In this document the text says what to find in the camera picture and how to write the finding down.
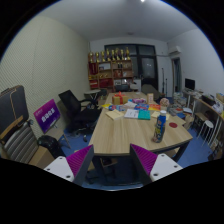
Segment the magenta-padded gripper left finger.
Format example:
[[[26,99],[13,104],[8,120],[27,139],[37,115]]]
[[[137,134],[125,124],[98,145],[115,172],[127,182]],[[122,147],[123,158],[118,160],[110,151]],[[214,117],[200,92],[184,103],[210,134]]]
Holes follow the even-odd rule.
[[[89,145],[68,157],[57,157],[44,170],[81,186],[93,157],[94,147]]]

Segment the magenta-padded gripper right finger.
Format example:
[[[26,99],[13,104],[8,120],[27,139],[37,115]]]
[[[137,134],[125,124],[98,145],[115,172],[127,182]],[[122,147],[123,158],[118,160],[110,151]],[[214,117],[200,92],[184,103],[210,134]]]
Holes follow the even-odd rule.
[[[130,155],[143,186],[182,169],[179,164],[166,154],[157,155],[134,144],[130,145]]]

